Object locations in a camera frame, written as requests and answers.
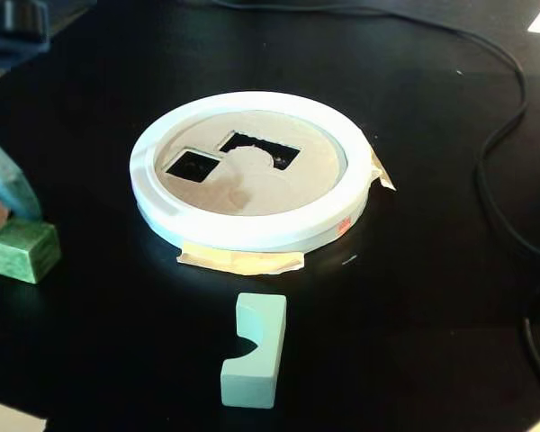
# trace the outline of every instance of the block with curved cutout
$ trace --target block with curved cutout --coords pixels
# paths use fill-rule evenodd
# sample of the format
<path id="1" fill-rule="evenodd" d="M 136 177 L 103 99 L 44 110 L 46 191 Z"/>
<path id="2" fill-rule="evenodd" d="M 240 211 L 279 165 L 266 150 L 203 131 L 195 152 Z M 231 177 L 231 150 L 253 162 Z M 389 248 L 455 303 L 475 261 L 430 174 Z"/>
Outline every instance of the block with curved cutout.
<path id="1" fill-rule="evenodd" d="M 224 360 L 222 403 L 230 407 L 272 408 L 286 329 L 286 297 L 241 293 L 236 302 L 238 336 L 257 344 L 251 353 Z"/>

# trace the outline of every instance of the light green block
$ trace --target light green block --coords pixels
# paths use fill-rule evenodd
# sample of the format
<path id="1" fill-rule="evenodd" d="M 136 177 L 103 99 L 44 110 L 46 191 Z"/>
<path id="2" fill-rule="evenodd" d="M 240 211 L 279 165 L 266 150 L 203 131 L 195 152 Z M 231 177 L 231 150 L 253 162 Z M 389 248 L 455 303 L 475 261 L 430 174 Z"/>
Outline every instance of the light green block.
<path id="1" fill-rule="evenodd" d="M 60 257 L 54 225 L 13 218 L 0 229 L 0 275 L 36 284 Z"/>
<path id="2" fill-rule="evenodd" d="M 257 344 L 251 353 L 224 360 L 222 403 L 231 407 L 272 408 L 286 329 L 286 297 L 241 293 L 236 302 L 238 336 Z"/>

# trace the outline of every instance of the square hole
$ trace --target square hole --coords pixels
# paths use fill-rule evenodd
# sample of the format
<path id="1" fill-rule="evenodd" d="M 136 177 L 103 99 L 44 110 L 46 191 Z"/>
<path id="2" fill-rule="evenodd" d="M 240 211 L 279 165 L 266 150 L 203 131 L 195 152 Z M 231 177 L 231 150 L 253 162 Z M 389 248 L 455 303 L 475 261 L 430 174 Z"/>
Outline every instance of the square hole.
<path id="1" fill-rule="evenodd" d="M 274 160 L 274 168 L 284 170 L 296 158 L 300 151 L 297 148 L 288 147 L 283 144 L 266 141 L 265 139 L 252 138 L 248 135 L 234 132 L 226 143 L 220 148 L 220 151 L 228 153 L 237 147 L 254 146 L 267 152 Z"/>
<path id="2" fill-rule="evenodd" d="M 219 163 L 219 160 L 212 157 L 186 150 L 166 172 L 172 176 L 201 183 Z"/>

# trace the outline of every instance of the black cable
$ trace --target black cable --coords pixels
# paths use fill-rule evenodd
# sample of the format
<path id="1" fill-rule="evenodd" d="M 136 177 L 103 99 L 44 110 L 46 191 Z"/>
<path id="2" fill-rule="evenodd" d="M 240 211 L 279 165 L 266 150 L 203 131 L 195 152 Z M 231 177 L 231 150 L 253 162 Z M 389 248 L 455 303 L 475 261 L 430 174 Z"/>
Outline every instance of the black cable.
<path id="1" fill-rule="evenodd" d="M 380 7 L 368 6 L 364 4 L 348 3 L 348 4 L 319 4 L 319 5 L 290 5 L 290 4 L 239 4 L 228 2 L 226 0 L 211 0 L 215 5 L 227 7 L 240 11 L 267 11 L 278 13 L 324 13 L 324 14 L 350 14 L 365 16 L 363 12 L 367 12 L 366 16 L 387 16 L 400 19 L 410 23 L 422 24 L 427 27 L 435 28 L 444 32 L 457 34 L 460 37 L 467 39 L 473 43 L 480 45 L 482 48 L 489 51 L 497 59 L 501 60 L 505 65 L 510 66 L 517 78 L 520 90 L 520 102 L 514 113 L 499 126 L 483 143 L 474 169 L 474 181 L 478 197 L 486 217 L 492 225 L 498 224 L 503 230 L 523 249 L 531 254 L 540 257 L 540 247 L 528 241 L 520 234 L 508 220 L 506 215 L 497 205 L 492 196 L 491 189 L 488 185 L 486 176 L 485 162 L 487 156 L 496 148 L 510 132 L 512 132 L 521 122 L 527 109 L 527 81 L 524 70 L 518 60 L 506 49 L 502 48 L 497 42 L 490 40 L 478 33 L 467 31 L 455 27 L 453 25 L 429 20 L 413 14 L 386 10 Z"/>
<path id="2" fill-rule="evenodd" d="M 538 302 L 540 302 L 540 286 L 531 294 L 526 302 L 522 315 L 522 334 L 526 343 L 526 350 L 530 355 L 535 371 L 540 378 L 540 353 L 536 348 L 534 336 L 532 335 L 532 325 L 530 323 L 530 314 Z"/>

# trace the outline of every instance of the black table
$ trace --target black table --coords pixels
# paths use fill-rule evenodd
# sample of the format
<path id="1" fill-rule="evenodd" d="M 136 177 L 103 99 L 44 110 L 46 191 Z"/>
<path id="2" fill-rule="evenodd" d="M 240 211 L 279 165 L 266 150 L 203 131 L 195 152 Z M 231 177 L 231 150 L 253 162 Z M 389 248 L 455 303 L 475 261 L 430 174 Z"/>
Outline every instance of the black table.
<path id="1" fill-rule="evenodd" d="M 526 69 L 528 115 L 488 171 L 540 244 L 540 35 L 526 33 L 540 0 L 421 3 L 373 2 L 491 36 Z M 340 110 L 399 189 L 373 185 L 361 220 L 297 272 L 178 265 L 131 193 L 131 148 L 150 123 L 245 89 Z M 39 286 L 0 277 L 0 401 L 53 431 L 526 430 L 540 386 L 517 323 L 540 262 L 491 231 L 472 180 L 517 102 L 493 56 L 406 22 L 101 2 L 0 80 L 0 143 L 64 253 Z M 250 348 L 234 333 L 240 292 L 288 298 L 272 410 L 221 406 L 221 362 Z"/>

